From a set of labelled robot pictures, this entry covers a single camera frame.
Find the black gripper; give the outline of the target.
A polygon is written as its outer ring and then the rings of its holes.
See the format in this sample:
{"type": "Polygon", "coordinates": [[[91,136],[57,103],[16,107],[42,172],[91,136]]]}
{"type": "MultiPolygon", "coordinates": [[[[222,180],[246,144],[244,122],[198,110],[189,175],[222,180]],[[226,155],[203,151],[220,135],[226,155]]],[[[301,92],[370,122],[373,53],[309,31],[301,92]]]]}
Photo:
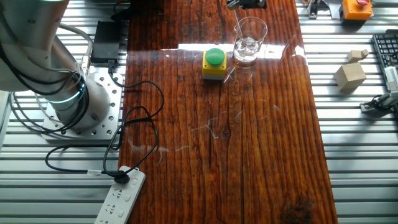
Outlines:
{"type": "Polygon", "coordinates": [[[227,0],[227,7],[230,10],[242,9],[266,9],[266,0],[227,0]]]}

